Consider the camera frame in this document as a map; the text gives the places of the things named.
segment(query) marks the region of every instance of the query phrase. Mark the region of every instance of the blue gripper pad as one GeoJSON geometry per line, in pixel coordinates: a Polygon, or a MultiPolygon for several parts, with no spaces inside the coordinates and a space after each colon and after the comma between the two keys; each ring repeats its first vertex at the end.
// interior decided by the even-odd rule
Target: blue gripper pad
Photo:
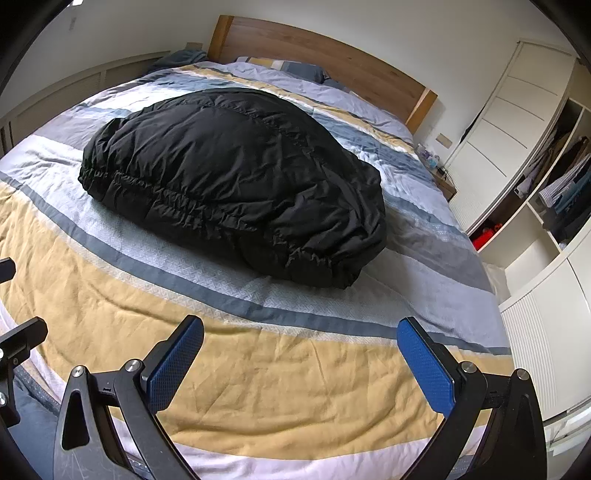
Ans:
{"type": "Polygon", "coordinates": [[[202,344],[203,323],[195,317],[174,343],[168,346],[167,355],[146,381],[146,399],[152,414],[168,408],[202,344]]]}
{"type": "Polygon", "coordinates": [[[408,320],[399,322],[396,338],[398,348],[429,405],[447,418],[455,404],[452,379],[408,320]]]}

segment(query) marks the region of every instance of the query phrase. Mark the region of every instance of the yellow stripe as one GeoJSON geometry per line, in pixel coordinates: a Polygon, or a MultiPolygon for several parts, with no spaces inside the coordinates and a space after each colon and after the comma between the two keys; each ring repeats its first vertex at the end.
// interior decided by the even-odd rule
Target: yellow stripe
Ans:
{"type": "MultiPolygon", "coordinates": [[[[0,296],[17,323],[44,318],[41,354],[67,379],[77,364],[118,369],[143,358],[188,313],[206,339],[171,407],[175,442],[253,457],[317,459],[431,436],[440,420],[397,348],[277,334],[214,319],[106,273],[68,245],[28,199],[0,186],[0,256],[17,263],[0,296]]],[[[471,353],[457,351],[463,358],[471,353]]],[[[496,373],[508,357],[479,355],[496,373]]]]}
{"type": "Polygon", "coordinates": [[[391,148],[402,148],[404,151],[410,154],[414,154],[414,149],[408,145],[406,142],[400,140],[399,138],[389,135],[381,130],[378,130],[373,125],[357,118],[356,116],[351,115],[349,112],[341,110],[340,108],[325,105],[323,103],[315,102],[314,100],[309,99],[303,95],[299,95],[297,93],[291,93],[286,90],[282,90],[279,87],[271,85],[269,83],[259,82],[257,80],[246,80],[241,79],[240,77],[235,77],[230,73],[222,73],[217,72],[215,70],[210,69],[202,69],[196,67],[194,65],[187,65],[185,67],[180,67],[181,70],[187,70],[189,72],[197,73],[198,75],[204,76],[206,78],[223,78],[226,80],[230,80],[232,82],[241,83],[245,86],[249,86],[252,88],[256,88],[258,90],[264,90],[266,92],[274,93],[275,95],[282,97],[282,98],[290,98],[297,102],[304,103],[305,105],[320,110],[326,113],[329,116],[337,118],[349,125],[357,127],[359,130],[371,135],[376,140],[388,145],[391,148]]]}

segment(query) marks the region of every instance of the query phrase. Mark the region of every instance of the wooden headboard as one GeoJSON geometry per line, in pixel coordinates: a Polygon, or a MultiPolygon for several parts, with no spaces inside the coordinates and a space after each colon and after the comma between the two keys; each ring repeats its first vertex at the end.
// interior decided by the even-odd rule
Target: wooden headboard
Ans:
{"type": "Polygon", "coordinates": [[[312,63],[373,105],[396,115],[415,133],[437,95],[376,57],[301,28],[256,18],[220,15],[207,53],[211,61],[262,57],[312,63]]]}

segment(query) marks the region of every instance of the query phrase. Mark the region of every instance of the wrinkled fabric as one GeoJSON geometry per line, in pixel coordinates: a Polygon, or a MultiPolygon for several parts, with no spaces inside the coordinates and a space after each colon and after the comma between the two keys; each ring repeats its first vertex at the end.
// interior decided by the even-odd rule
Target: wrinkled fabric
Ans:
{"type": "Polygon", "coordinates": [[[378,170],[259,90],[190,93],[111,120],[79,181],[174,242],[314,287],[350,286],[386,242],[378,170]]]}

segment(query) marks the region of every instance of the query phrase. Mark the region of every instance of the blue stripe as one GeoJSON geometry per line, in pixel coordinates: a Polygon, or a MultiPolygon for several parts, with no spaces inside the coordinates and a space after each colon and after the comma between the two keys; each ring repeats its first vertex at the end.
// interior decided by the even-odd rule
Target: blue stripe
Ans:
{"type": "MultiPolygon", "coordinates": [[[[361,337],[377,337],[396,340],[396,328],[380,325],[379,323],[363,322],[339,317],[317,315],[314,313],[292,312],[291,310],[264,307],[248,300],[237,299],[229,295],[211,290],[195,284],[185,278],[166,272],[160,268],[131,258],[97,237],[89,235],[78,227],[70,218],[48,204],[31,187],[0,172],[0,180],[22,191],[33,202],[40,212],[49,217],[62,231],[74,239],[84,248],[97,255],[110,265],[127,272],[134,277],[145,280],[156,286],[166,288],[190,299],[209,305],[215,309],[231,315],[257,323],[279,325],[285,327],[300,327],[318,332],[338,333],[361,337]]],[[[460,349],[472,352],[491,353],[493,355],[508,355],[507,347],[486,348],[477,343],[465,342],[448,337],[441,333],[430,333],[434,341],[445,345],[454,345],[460,349]]]]}

